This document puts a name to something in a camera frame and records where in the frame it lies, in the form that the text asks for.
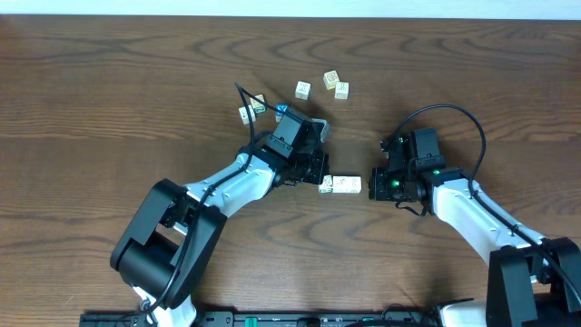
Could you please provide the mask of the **wooden block green edge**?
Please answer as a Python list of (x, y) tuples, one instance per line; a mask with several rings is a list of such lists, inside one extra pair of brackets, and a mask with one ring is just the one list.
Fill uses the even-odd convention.
[(319, 185), (320, 193), (332, 193), (333, 192), (333, 177), (331, 175), (325, 175)]

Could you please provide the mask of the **wooden block green L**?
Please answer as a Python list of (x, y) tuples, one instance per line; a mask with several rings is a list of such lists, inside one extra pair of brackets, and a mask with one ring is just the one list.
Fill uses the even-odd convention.
[(362, 189), (360, 176), (347, 176), (345, 186), (348, 193), (360, 193)]

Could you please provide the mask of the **wooden block yellow violin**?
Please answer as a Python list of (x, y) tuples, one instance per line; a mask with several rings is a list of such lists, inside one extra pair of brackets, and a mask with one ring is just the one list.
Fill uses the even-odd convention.
[(348, 193), (350, 191), (350, 179), (348, 176), (333, 176), (333, 192), (334, 193)]

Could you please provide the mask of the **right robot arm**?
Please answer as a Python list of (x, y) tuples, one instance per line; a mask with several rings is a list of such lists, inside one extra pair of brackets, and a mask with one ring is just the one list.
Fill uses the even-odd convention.
[(371, 173), (369, 197), (402, 207), (421, 203), (423, 213), (452, 226), (487, 265), (486, 300), (441, 304), (441, 325), (579, 325), (579, 247), (526, 227), (462, 169), (415, 173), (378, 167)]

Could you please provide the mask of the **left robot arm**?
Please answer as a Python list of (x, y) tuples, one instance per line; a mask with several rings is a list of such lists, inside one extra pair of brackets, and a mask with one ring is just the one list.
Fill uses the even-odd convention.
[(113, 248), (110, 265), (141, 298), (119, 326), (189, 326), (198, 286), (228, 219), (281, 185), (318, 185), (328, 156), (267, 148), (241, 151), (233, 163), (197, 183), (156, 183)]

